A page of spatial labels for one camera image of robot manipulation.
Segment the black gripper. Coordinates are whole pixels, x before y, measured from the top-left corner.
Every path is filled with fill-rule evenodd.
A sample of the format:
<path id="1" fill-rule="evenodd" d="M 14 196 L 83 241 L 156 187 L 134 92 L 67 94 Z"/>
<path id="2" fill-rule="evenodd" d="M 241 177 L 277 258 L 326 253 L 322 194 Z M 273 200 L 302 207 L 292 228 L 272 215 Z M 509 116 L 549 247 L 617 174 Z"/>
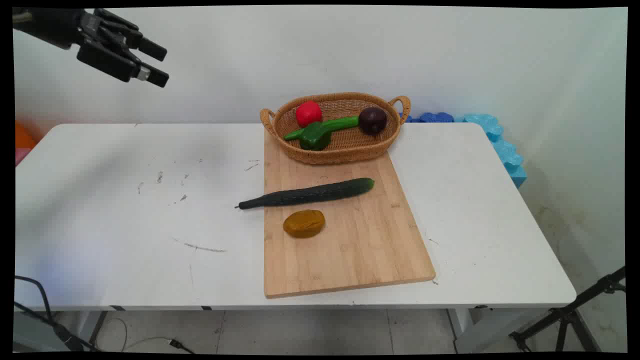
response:
<path id="1" fill-rule="evenodd" d="M 124 48 L 112 50 L 99 43 L 97 27 L 85 30 L 94 16 L 105 35 L 117 39 Z M 79 61 L 122 82 L 137 79 L 163 88 L 170 79 L 168 73 L 144 63 L 128 50 L 139 50 L 162 62 L 167 49 L 146 38 L 135 23 L 104 8 L 96 7 L 89 13 L 75 7 L 14 7 L 13 29 L 62 50 L 77 44 Z"/>

